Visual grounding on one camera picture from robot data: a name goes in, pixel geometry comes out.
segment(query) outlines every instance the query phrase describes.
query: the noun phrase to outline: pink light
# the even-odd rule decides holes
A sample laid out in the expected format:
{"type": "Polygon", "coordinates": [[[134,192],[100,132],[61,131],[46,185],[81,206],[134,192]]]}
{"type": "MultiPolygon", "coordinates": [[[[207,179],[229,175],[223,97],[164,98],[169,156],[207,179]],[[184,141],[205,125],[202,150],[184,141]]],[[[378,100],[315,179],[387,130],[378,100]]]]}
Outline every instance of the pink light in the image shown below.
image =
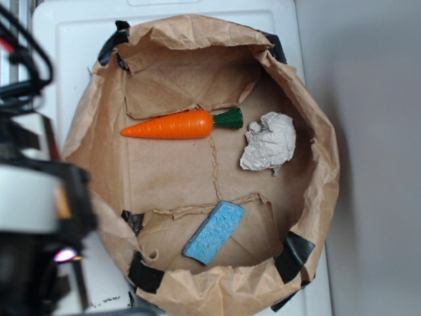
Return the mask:
{"type": "Polygon", "coordinates": [[[67,262],[73,260],[78,254],[72,248],[64,248],[57,252],[54,257],[54,261],[57,263],[67,262]]]}

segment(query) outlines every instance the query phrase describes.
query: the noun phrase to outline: brown paper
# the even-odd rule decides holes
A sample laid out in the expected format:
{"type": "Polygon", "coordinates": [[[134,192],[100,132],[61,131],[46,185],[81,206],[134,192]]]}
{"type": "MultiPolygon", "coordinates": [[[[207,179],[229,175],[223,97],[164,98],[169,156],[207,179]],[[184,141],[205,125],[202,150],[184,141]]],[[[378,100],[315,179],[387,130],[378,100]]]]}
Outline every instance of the brown paper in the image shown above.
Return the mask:
{"type": "Polygon", "coordinates": [[[92,175],[101,240],[126,276],[134,251],[166,271],[156,294],[137,294],[169,315],[254,315],[314,278],[338,193],[335,132],[269,47],[258,31],[203,16],[134,26],[109,64],[94,66],[75,114],[64,156],[92,175]],[[232,105],[243,112],[240,130],[177,141],[120,135],[136,119],[232,105]],[[291,116],[297,132],[294,157],[278,176],[239,167],[247,125],[269,111],[291,116]],[[180,253],[222,199],[244,204],[246,216],[204,267],[180,253]],[[145,213],[137,239],[123,209],[145,213]],[[290,230],[316,248],[284,284],[272,257],[290,230]]]}
{"type": "Polygon", "coordinates": [[[272,207],[268,201],[264,203],[262,200],[266,201],[255,193],[233,201],[245,209],[245,214],[231,238],[207,267],[184,257],[182,252],[215,208],[215,204],[146,212],[143,229],[138,236],[139,246],[147,257],[153,254],[154,260],[150,261],[149,266],[159,270],[188,269],[197,274],[219,265],[257,265],[278,255],[282,250],[272,207]]]}

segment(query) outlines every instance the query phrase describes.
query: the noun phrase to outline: white surface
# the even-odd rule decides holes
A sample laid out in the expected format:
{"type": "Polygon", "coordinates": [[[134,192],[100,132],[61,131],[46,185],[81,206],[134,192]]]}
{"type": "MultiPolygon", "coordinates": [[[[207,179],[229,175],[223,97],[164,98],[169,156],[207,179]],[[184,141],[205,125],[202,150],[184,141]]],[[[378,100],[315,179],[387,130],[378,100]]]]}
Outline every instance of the white surface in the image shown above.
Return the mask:
{"type": "MultiPolygon", "coordinates": [[[[197,0],[159,1],[161,5],[151,5],[147,0],[51,0],[42,3],[34,13],[34,35],[42,47],[49,52],[56,66],[55,84],[46,89],[45,106],[42,113],[50,116],[55,123],[55,132],[62,146],[67,135],[72,116],[82,93],[89,82],[89,69],[94,64],[99,50],[116,30],[115,20],[127,20],[131,25],[178,14],[204,14],[245,24],[265,32],[279,35],[288,63],[297,67],[304,80],[301,47],[293,0],[262,1],[222,1],[197,0]]],[[[121,298],[127,296],[124,284],[108,283],[112,276],[123,278],[107,257],[86,253],[92,258],[92,271],[87,273],[89,293],[92,302],[101,303],[103,290],[114,288],[111,294],[121,298]]],[[[277,315],[330,316],[329,285],[326,260],[321,258],[316,280],[300,291],[277,315]]],[[[116,300],[115,307],[126,307],[126,302],[116,300]]],[[[96,304],[95,311],[108,310],[109,304],[96,304]]],[[[273,315],[271,310],[260,313],[273,315]]]]}
{"type": "Polygon", "coordinates": [[[337,316],[421,310],[421,1],[297,0],[307,87],[335,124],[337,316]]]}
{"type": "MultiPolygon", "coordinates": [[[[89,294],[86,313],[127,308],[130,303],[128,283],[111,261],[97,234],[93,232],[85,238],[84,246],[82,267],[89,294]]],[[[72,275],[71,266],[64,265],[61,272],[72,275]]],[[[76,280],[71,278],[70,281],[71,287],[75,288],[76,280]]],[[[79,295],[73,290],[59,302],[54,316],[81,312],[79,295]]]]}
{"type": "Polygon", "coordinates": [[[56,196],[61,181],[50,174],[0,165],[0,229],[50,234],[57,229],[56,196]]]}

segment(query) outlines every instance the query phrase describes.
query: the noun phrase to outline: gray wall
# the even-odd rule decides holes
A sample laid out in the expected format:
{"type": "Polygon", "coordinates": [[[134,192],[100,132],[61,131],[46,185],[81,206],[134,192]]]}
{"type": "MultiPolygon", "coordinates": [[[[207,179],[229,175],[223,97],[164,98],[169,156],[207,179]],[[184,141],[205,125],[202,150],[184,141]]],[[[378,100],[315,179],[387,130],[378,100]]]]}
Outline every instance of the gray wall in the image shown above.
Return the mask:
{"type": "Polygon", "coordinates": [[[421,315],[421,1],[296,4],[307,86],[341,154],[334,315],[421,315]]]}

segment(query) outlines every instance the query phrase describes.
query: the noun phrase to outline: carrot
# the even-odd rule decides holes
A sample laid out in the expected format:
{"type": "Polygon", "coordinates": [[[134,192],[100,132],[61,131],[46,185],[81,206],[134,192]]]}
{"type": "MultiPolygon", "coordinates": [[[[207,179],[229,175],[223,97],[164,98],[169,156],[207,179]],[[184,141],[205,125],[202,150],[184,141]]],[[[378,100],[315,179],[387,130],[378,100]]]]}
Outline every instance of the carrot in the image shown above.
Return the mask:
{"type": "Polygon", "coordinates": [[[205,110],[181,112],[157,117],[121,131],[123,136],[181,140],[209,136],[215,126],[243,127],[243,115],[239,108],[212,116],[205,110]]]}

